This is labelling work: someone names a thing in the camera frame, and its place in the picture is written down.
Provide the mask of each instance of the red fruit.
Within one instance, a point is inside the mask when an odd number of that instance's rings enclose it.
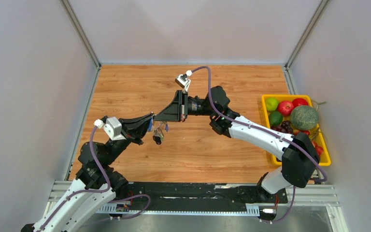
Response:
[[[306,134],[306,135],[308,135],[308,136],[311,134],[311,133],[309,132],[309,130],[305,130],[305,131],[302,130],[301,132],[304,133],[304,134]]]
[[[322,153],[324,153],[324,149],[320,146],[315,147],[315,150],[318,153],[319,157],[321,157]]]
[[[279,103],[276,110],[281,113],[283,116],[289,116],[294,109],[294,104],[291,101],[282,101]]]
[[[300,105],[309,105],[308,102],[303,98],[295,98],[292,101],[292,104],[294,104],[294,108]]]

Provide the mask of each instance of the cantaloupe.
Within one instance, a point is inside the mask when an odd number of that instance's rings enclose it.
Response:
[[[291,124],[300,131],[307,131],[316,127],[319,121],[318,112],[308,105],[295,107],[290,117]]]

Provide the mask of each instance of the white wall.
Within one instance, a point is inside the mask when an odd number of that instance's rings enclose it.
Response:
[[[371,230],[371,1],[333,0],[296,60],[300,94],[321,106],[328,169],[352,232]]]
[[[71,0],[101,62],[284,63],[320,0]]]
[[[0,1],[0,232],[42,217],[95,74],[58,0]]]

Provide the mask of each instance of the wood grain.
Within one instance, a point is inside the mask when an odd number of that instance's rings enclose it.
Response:
[[[89,140],[97,118],[133,118],[161,111],[180,89],[175,77],[196,67],[102,66],[79,147]],[[260,116],[262,94],[288,93],[280,66],[210,67],[212,86],[221,85],[231,100],[229,107],[253,122],[264,124]],[[198,71],[191,79],[189,95],[205,98],[207,71]],[[112,167],[128,181],[216,183],[256,183],[265,172],[276,168],[264,150],[217,135],[209,122],[207,116],[189,116],[183,123],[170,123],[162,145],[156,145],[149,133],[143,145],[131,144]],[[101,130],[95,134],[97,142],[107,139]],[[78,156],[70,179],[81,168]]]

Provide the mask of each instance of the yellow plastic crate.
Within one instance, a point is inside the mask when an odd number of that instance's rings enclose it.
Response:
[[[267,98],[276,98],[278,100],[278,102],[281,102],[281,101],[284,101],[284,100],[293,101],[295,98],[303,98],[308,102],[308,104],[310,106],[312,106],[311,98],[307,95],[283,95],[283,94],[265,94],[265,95],[262,95],[262,97],[261,97],[261,102],[262,102],[261,110],[263,112],[263,116],[265,117],[264,118],[265,123],[266,123],[265,126],[268,127],[268,128],[271,128],[271,126],[270,126],[270,120],[269,120],[269,117],[268,117],[270,115],[270,112],[267,112],[267,107],[265,106],[265,100]],[[284,117],[284,121],[285,120],[290,120],[290,117],[289,116]],[[318,128],[318,127],[319,127],[319,124],[315,128],[313,128],[312,130],[309,130],[309,132],[311,134],[314,133],[316,131],[316,128]],[[319,131],[318,136],[315,138],[315,142],[318,144],[318,146],[321,146],[324,149],[324,152],[321,154],[321,161],[319,162],[319,165],[320,166],[329,166],[330,165],[330,157],[329,157],[328,149],[326,147],[321,129]],[[279,162],[273,154],[271,154],[271,160],[272,160],[272,163],[275,164],[275,165],[279,165],[279,166],[282,165],[282,163]]]

